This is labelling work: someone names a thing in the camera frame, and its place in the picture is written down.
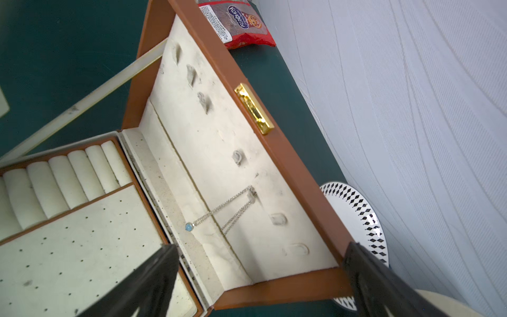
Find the red snack bag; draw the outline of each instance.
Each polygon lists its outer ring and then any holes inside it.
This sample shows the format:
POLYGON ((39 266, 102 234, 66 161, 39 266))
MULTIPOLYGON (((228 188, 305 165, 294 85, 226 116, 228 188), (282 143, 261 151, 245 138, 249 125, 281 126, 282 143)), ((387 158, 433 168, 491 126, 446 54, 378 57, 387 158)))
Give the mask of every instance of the red snack bag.
POLYGON ((268 28, 248 1, 198 0, 198 5, 229 50, 249 44, 276 46, 268 28))

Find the white textured wall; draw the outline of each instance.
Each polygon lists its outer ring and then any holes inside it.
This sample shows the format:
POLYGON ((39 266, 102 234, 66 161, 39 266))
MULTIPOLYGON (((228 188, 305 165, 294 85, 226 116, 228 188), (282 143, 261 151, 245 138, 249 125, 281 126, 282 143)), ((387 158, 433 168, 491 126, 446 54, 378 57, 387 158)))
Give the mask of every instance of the white textured wall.
POLYGON ((258 0, 393 270, 507 308, 507 3, 258 0))

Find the silver chain necklace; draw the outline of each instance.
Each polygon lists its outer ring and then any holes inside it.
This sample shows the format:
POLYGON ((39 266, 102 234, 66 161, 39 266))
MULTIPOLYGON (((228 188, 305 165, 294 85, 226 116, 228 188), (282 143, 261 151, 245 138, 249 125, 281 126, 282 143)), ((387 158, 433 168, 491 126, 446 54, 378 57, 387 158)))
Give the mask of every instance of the silver chain necklace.
POLYGON ((230 203, 231 201, 233 201, 234 199, 238 198, 239 196, 241 196, 242 194, 244 194, 245 192, 248 191, 248 202, 243 206, 241 207, 223 226, 222 228, 220 228, 222 230, 222 232, 224 233, 224 235, 227 234, 227 232, 229 232, 229 230, 231 230, 232 226, 234 226, 234 224, 238 221, 239 217, 245 212, 245 210, 255 202, 255 198, 257 197, 257 192, 255 191, 255 189, 253 188, 252 185, 248 186, 247 188, 243 189, 242 191, 240 191, 239 193, 237 193, 236 195, 232 196, 231 198, 229 198, 229 200, 225 201, 224 203, 222 203, 221 205, 219 205, 218 207, 216 207, 215 209, 213 209, 212 211, 206 213, 205 215, 203 215, 202 217, 200 217, 199 219, 197 219, 196 221, 194 222, 187 222, 185 224, 185 230, 187 231, 192 231, 194 229, 194 227, 200 225, 201 223, 204 222, 204 220, 208 219, 208 217, 210 217, 211 215, 213 215, 214 213, 216 213, 217 211, 219 211, 220 209, 222 209, 225 205, 227 205, 228 203, 230 203))

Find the plate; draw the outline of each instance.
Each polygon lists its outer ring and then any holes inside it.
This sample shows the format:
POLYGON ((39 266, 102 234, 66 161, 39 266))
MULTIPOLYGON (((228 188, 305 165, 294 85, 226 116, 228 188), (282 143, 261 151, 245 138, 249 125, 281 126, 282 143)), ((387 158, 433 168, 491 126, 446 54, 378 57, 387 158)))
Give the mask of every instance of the plate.
MULTIPOLYGON (((384 231, 368 201, 355 188, 341 182, 325 183, 320 186, 320 190, 352 238, 389 267, 384 231)), ((344 308, 357 310, 353 297, 340 297, 334 300, 344 308)))

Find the gold clasp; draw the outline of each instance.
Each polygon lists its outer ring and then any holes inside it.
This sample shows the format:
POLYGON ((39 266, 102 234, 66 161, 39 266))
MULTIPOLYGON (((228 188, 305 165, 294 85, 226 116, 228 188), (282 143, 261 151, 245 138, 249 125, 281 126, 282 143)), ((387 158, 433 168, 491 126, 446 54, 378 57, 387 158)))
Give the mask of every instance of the gold clasp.
POLYGON ((269 120, 254 94, 246 84, 239 84, 234 91, 238 95, 239 100, 241 100, 241 103, 255 120, 257 127, 263 135, 268 134, 269 131, 275 128, 274 124, 271 120, 269 120))

